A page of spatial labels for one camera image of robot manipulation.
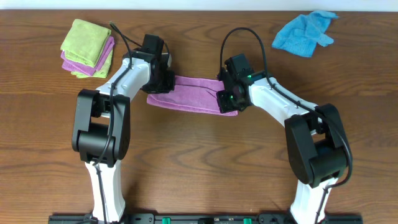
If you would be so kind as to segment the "bottom green folded cloth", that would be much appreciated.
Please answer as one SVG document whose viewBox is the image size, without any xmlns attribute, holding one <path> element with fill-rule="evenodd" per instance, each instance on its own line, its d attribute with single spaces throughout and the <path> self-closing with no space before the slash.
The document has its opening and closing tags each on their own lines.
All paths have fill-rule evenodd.
<svg viewBox="0 0 398 224">
<path fill-rule="evenodd" d="M 77 78 L 106 78 L 111 67 L 113 58 L 113 50 L 109 53 L 106 60 L 104 61 L 103 66 L 100 68 L 99 71 L 95 71 L 92 76 L 85 75 L 81 72 L 71 72 L 72 75 L 75 75 Z"/>
</svg>

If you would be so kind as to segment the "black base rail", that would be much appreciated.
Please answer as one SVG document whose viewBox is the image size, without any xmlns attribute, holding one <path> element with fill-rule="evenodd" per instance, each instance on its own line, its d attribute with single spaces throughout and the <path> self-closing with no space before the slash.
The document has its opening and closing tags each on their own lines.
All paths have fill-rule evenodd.
<svg viewBox="0 0 398 224">
<path fill-rule="evenodd" d="M 49 224 L 104 223 L 86 215 L 51 215 Z M 251 215 L 154 215 L 151 213 L 135 213 L 123 215 L 122 224 L 293 224 L 294 219 L 282 213 L 262 213 Z M 360 215 L 327 215 L 320 223 L 324 224 L 362 224 Z"/>
</svg>

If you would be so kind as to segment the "purple microfiber cloth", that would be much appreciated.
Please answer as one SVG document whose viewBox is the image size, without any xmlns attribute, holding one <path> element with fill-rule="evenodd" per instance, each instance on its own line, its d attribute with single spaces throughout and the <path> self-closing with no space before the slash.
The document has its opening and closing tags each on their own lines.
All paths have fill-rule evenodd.
<svg viewBox="0 0 398 224">
<path fill-rule="evenodd" d="M 224 85 L 221 81 L 176 75 L 173 91 L 162 94 L 150 94 L 147 96 L 147 103 L 170 110 L 237 116 L 237 111 L 220 112 L 216 93 L 221 90 L 224 90 Z"/>
</svg>

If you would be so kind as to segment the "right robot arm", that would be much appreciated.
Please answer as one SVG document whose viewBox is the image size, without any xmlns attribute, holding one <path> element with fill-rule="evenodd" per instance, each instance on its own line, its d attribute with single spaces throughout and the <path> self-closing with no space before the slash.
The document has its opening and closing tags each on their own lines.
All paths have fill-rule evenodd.
<svg viewBox="0 0 398 224">
<path fill-rule="evenodd" d="M 321 223 L 331 188 L 351 162 L 338 110 L 318 106 L 282 87 L 245 55 L 227 59 L 218 75 L 224 88 L 216 94 L 221 113 L 257 106 L 285 129 L 289 164 L 298 179 L 290 214 L 295 223 Z"/>
</svg>

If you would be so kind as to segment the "crumpled blue cloth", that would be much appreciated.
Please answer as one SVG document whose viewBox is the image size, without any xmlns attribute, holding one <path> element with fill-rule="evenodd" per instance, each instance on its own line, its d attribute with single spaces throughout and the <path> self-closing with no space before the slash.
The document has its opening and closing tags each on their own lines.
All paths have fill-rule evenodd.
<svg viewBox="0 0 398 224">
<path fill-rule="evenodd" d="M 311 58 L 317 45 L 327 47 L 334 43 L 325 32 L 332 20 L 337 18 L 334 12 L 328 11 L 301 14 L 277 33 L 272 47 L 300 57 Z"/>
</svg>

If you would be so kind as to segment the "purple folded cloth in stack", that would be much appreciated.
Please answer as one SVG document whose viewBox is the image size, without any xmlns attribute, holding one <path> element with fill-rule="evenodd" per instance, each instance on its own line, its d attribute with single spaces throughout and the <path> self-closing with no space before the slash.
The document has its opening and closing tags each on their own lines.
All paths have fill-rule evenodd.
<svg viewBox="0 0 398 224">
<path fill-rule="evenodd" d="M 106 60 L 109 53 L 113 50 L 113 47 L 114 47 L 114 38 L 112 36 L 110 36 L 105 43 L 103 52 L 99 56 L 97 64 L 94 67 L 90 67 L 90 66 L 83 65 L 81 63 L 66 59 L 65 52 L 62 52 L 62 54 L 61 54 L 61 58 L 63 59 L 62 68 L 69 72 L 81 72 L 81 73 L 84 73 L 85 75 L 92 76 L 95 73 L 95 71 L 99 71 L 100 68 L 103 66 L 104 61 Z"/>
</svg>

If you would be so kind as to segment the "top green folded cloth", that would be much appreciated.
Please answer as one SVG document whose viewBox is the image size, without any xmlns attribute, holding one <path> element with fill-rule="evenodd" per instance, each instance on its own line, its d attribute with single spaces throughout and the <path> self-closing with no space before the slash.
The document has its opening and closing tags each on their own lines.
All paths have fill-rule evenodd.
<svg viewBox="0 0 398 224">
<path fill-rule="evenodd" d="M 108 28 L 75 19 L 60 50 L 68 60 L 95 67 L 110 34 Z"/>
</svg>

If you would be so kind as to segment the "green folded cloth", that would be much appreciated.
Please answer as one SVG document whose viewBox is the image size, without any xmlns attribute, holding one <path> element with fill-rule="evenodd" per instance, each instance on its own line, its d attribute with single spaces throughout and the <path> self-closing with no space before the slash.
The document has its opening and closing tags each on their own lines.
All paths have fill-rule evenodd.
<svg viewBox="0 0 398 224">
<path fill-rule="evenodd" d="M 68 60 L 95 67 L 110 34 L 108 28 L 75 19 L 60 50 Z"/>
<path fill-rule="evenodd" d="M 103 66 L 100 68 L 99 71 L 95 71 L 92 76 L 85 75 L 81 72 L 71 72 L 72 75 L 75 75 L 77 78 L 106 78 L 111 67 L 113 58 L 113 50 L 109 53 L 106 60 L 104 61 Z"/>
</svg>

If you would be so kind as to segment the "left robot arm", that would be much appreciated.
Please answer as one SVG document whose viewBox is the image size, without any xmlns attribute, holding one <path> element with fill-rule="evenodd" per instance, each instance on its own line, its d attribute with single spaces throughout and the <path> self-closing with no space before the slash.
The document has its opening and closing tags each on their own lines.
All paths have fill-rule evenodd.
<svg viewBox="0 0 398 224">
<path fill-rule="evenodd" d="M 90 223 L 122 223 L 126 203 L 121 161 L 131 138 L 131 101 L 174 90 L 171 55 L 158 35 L 147 34 L 140 47 L 128 49 L 119 70 L 95 90 L 83 89 L 76 102 L 72 148 L 90 174 L 94 209 Z"/>
</svg>

